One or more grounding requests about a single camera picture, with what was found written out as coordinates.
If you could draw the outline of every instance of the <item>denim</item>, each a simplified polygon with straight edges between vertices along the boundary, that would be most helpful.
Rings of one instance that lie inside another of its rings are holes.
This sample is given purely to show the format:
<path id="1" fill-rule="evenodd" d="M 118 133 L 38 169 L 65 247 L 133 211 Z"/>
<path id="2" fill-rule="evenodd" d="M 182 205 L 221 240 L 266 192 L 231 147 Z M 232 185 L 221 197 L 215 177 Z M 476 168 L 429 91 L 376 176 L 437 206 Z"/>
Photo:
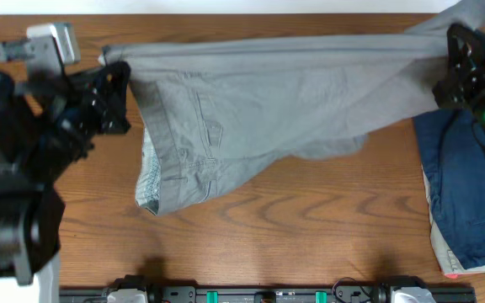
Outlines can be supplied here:
<path id="1" fill-rule="evenodd" d="M 464 269 L 485 266 L 485 156 L 477 143 L 485 146 L 485 134 L 473 120 L 459 109 L 413 119 L 431 215 Z"/>
<path id="2" fill-rule="evenodd" d="M 429 212 L 429 224 L 431 225 L 431 232 L 429 234 L 429 239 L 431 240 L 431 247 L 434 249 L 435 256 L 437 257 L 437 262 L 441 267 L 441 273 L 446 277 L 455 279 L 463 274 L 479 274 L 485 273 L 485 265 L 475 268 L 465 269 L 461 266 L 460 260 L 456 257 L 454 252 L 448 246 L 437 222 L 434 221 L 431 215 L 431 186 L 429 185 L 428 178 L 423 171 L 424 187 L 426 189 L 426 200 L 428 201 Z"/>

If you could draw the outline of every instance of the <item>blue jeans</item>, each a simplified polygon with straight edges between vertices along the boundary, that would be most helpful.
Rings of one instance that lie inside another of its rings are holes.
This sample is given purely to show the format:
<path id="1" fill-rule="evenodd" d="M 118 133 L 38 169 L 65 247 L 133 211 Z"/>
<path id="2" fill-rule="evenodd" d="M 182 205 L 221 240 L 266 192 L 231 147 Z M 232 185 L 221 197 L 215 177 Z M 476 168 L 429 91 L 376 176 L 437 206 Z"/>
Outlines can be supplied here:
<path id="1" fill-rule="evenodd" d="M 485 134 L 465 110 L 441 109 L 414 119 L 431 186 L 431 213 L 465 269 L 485 265 Z"/>

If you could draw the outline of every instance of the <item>gray trousers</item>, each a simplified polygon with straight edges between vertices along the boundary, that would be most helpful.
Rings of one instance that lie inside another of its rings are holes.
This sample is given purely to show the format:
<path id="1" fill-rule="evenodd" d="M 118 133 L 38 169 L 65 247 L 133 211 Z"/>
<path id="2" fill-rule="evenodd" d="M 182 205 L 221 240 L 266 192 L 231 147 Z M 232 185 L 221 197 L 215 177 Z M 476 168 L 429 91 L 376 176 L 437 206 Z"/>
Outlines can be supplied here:
<path id="1" fill-rule="evenodd" d="M 111 45 L 131 65 L 146 131 L 136 202 L 155 215 L 227 194 L 286 156 L 358 151 L 366 134 L 435 110 L 446 30 L 478 28 L 463 0 L 400 35 Z"/>

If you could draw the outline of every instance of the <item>clothing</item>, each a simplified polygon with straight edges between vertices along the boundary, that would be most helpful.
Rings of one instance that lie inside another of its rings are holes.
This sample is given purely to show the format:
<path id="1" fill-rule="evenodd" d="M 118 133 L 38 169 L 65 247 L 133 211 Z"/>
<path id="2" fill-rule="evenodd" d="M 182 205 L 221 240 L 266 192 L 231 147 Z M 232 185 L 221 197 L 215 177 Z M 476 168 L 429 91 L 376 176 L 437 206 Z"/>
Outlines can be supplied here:
<path id="1" fill-rule="evenodd" d="M 460 260 L 456 257 L 454 252 L 450 249 L 446 243 L 437 222 L 435 222 L 433 216 L 431 215 L 431 185 L 429 184 L 428 178 L 423 170 L 424 177 L 424 187 L 426 188 L 426 200 L 429 205 L 429 224 L 431 225 L 430 239 L 431 246 L 434 249 L 435 256 L 437 257 L 437 262 L 441 267 L 441 272 L 451 279 L 455 279 L 462 274 L 480 274 L 485 273 L 485 265 L 465 269 L 461 266 Z"/>
<path id="2" fill-rule="evenodd" d="M 282 157 L 350 154 L 368 132 L 437 109 L 431 88 L 445 76 L 453 22 L 484 24 L 485 0 L 402 35 L 107 46 L 101 61 L 132 68 L 151 139 L 137 204 L 166 214 L 227 194 Z"/>
<path id="3" fill-rule="evenodd" d="M 442 260 L 448 258 L 454 274 L 468 269 L 470 272 L 485 270 L 482 127 L 473 124 L 470 112 L 458 109 L 440 109 L 415 117 L 413 121 L 429 181 L 432 245 L 441 268 L 448 271 L 449 265 Z"/>

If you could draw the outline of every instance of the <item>table surface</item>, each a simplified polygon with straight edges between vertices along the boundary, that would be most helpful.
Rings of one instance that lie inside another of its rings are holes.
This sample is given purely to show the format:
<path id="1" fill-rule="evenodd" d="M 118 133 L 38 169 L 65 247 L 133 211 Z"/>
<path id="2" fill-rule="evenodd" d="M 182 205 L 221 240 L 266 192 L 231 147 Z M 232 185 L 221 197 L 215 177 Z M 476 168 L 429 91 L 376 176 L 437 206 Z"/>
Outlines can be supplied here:
<path id="1" fill-rule="evenodd" d="M 0 41 L 31 24 L 70 21 L 83 61 L 100 48 L 136 42 L 199 42 L 293 35 L 399 33 L 430 15 L 0 16 Z M 0 65 L 18 79 L 24 67 Z M 125 274 L 200 285 L 325 285 L 344 276 L 372 281 L 417 275 L 431 284 L 475 287 L 485 275 L 445 278 L 429 241 L 411 120 L 370 134 L 359 153 L 324 162 L 286 158 L 233 193 L 171 215 L 136 206 L 143 124 L 129 93 L 126 136 L 97 137 L 87 160 L 56 188 L 67 202 L 61 285 L 104 286 Z"/>

